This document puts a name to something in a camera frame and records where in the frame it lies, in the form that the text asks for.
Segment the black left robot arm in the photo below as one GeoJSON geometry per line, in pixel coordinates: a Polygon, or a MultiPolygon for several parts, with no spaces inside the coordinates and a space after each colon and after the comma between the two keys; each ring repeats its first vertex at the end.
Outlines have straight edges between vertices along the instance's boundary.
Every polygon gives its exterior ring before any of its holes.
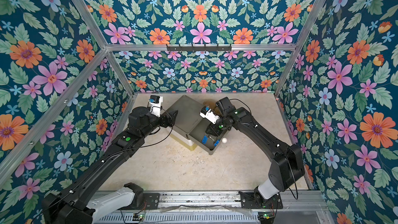
{"type": "Polygon", "coordinates": [[[111,142],[102,157],[92,164],[82,176],[59,194],[49,194],[42,201],[42,214],[47,224],[93,224],[98,219],[125,206],[143,204],[143,189],[129,183],[119,191],[120,200],[108,195],[99,204],[92,197],[105,181],[141,147],[145,138],[157,128],[173,127],[178,111],[165,111],[160,116],[148,107],[136,107],[129,114],[129,123],[111,142]]]}

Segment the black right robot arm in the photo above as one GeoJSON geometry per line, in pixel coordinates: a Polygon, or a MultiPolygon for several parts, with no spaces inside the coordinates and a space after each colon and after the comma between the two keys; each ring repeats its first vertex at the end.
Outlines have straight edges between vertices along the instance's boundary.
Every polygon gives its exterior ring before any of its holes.
{"type": "Polygon", "coordinates": [[[236,108],[228,97],[216,102],[220,112],[204,107],[201,116],[210,121],[206,129],[207,135],[219,136],[224,130],[235,130],[250,138],[268,157],[271,167],[268,179],[255,188],[258,200],[269,200],[305,175],[305,166],[300,148],[296,144],[289,145],[278,139],[254,118],[251,110],[236,108]]]}

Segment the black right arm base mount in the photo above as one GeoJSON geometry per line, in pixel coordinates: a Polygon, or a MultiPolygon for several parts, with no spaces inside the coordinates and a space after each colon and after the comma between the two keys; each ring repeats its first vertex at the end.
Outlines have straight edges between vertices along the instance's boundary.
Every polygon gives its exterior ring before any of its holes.
{"type": "Polygon", "coordinates": [[[282,209],[283,204],[280,195],[273,195],[269,199],[263,198],[258,192],[239,191],[240,203],[242,208],[247,209],[282,209]]]}

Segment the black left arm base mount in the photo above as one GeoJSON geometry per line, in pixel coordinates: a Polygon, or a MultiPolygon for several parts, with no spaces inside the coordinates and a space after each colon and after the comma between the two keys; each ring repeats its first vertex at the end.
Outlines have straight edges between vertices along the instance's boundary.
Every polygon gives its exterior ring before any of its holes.
{"type": "Polygon", "coordinates": [[[146,210],[157,209],[160,203],[160,194],[144,191],[142,187],[134,183],[127,183],[123,186],[134,193],[134,198],[129,205],[123,206],[121,210],[146,210]]]}

